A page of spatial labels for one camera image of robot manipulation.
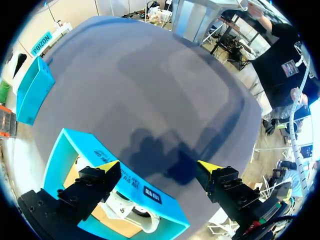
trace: chair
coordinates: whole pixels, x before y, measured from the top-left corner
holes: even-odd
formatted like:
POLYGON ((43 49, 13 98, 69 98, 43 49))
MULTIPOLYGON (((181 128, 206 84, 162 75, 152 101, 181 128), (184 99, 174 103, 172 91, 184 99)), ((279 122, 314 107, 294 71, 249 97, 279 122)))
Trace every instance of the chair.
POLYGON ((239 228, 239 225, 236 222, 232 222, 221 207, 209 220, 209 223, 214 224, 208 226, 213 235, 225 235, 230 238, 235 235, 236 230, 239 228), (224 232, 214 232, 216 228, 220 228, 224 230, 224 232))

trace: gray tabletop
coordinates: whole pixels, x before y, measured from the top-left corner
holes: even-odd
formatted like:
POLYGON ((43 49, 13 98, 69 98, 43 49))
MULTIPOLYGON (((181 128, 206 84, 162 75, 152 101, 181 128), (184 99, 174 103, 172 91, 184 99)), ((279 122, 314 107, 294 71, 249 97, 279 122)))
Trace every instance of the gray tabletop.
POLYGON ((206 50, 160 27, 95 16, 45 56, 55 84, 33 125, 43 159, 62 128, 93 133, 136 174, 176 198, 191 226, 219 206, 195 179, 197 160, 240 174, 261 109, 206 50))

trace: blue box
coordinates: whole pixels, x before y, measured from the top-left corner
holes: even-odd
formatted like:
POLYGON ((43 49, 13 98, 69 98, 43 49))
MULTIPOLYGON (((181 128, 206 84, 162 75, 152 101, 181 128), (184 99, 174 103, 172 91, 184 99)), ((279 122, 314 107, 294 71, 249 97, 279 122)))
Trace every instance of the blue box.
MULTIPOLYGON (((117 160, 94 135, 63 128, 51 151, 43 179, 43 189, 55 199, 58 199, 57 190, 65 189, 63 184, 78 155, 89 161, 92 167, 117 160)), ((143 180, 121 163, 121 160, 120 167, 122 177, 115 189, 128 199, 161 217, 155 232, 140 231, 130 239, 172 240, 190 226, 177 200, 143 180), (128 176, 134 179, 134 185, 133 181, 127 181, 128 176), (161 201, 155 201, 146 196, 144 194, 146 188, 157 193, 161 201)), ((78 227, 108 240, 129 239, 105 226, 92 215, 86 221, 81 221, 78 227)))
POLYGON ((48 92, 55 84, 48 65, 36 57, 24 75, 16 96, 16 119, 33 125, 48 92))

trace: cardboard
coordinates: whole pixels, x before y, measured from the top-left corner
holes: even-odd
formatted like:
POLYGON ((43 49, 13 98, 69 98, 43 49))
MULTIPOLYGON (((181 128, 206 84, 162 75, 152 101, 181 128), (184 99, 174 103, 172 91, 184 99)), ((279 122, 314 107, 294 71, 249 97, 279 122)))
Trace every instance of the cardboard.
MULTIPOLYGON (((71 184, 75 182, 75 179, 78 178, 79 173, 76 169, 76 165, 73 164, 63 183, 63 186, 65 188, 69 187, 71 184)), ((98 219, 102 224, 104 224, 108 228, 112 229, 118 234, 125 236, 126 238, 131 238, 132 236, 136 235, 141 231, 141 228, 125 220, 108 218, 105 211, 99 205, 96 206, 91 215, 98 219)))
MULTIPOLYGON (((43 189, 52 197, 58 198, 57 190, 65 188, 66 179, 72 180, 78 177, 78 173, 75 173, 74 169, 73 173, 68 176, 78 156, 85 160, 85 166, 92 168, 118 161, 93 134, 63 128, 53 146, 43 178, 43 189)), ((100 218, 102 213, 98 211, 99 209, 97 209, 99 214, 94 214, 100 219, 90 215, 86 221, 81 221, 78 227, 109 240, 173 240, 183 233, 190 226, 190 223, 178 201, 145 181, 121 161, 119 162, 121 179, 114 189, 137 205, 161 217, 157 229, 154 232, 146 233, 143 230, 138 230, 135 226, 128 225, 131 223, 126 221, 118 219, 111 221, 106 217, 100 218), (121 229, 121 233, 125 231, 127 234, 129 231, 131 235, 136 234, 128 238, 120 234, 119 229, 121 229)))

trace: sign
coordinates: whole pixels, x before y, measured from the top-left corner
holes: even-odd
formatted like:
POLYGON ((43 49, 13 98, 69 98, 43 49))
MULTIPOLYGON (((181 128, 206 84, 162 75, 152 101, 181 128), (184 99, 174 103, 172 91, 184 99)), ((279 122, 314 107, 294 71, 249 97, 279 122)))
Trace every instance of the sign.
POLYGON ((35 57, 40 50, 52 39, 51 33, 48 31, 43 37, 34 45, 31 54, 35 57))
POLYGON ((156 201, 158 204, 162 204, 161 197, 158 193, 152 191, 150 188, 144 186, 143 194, 146 195, 148 198, 156 201))
POLYGON ((287 78, 299 72, 299 69, 296 67, 296 64, 293 60, 287 61, 286 63, 282 64, 281 67, 287 78))

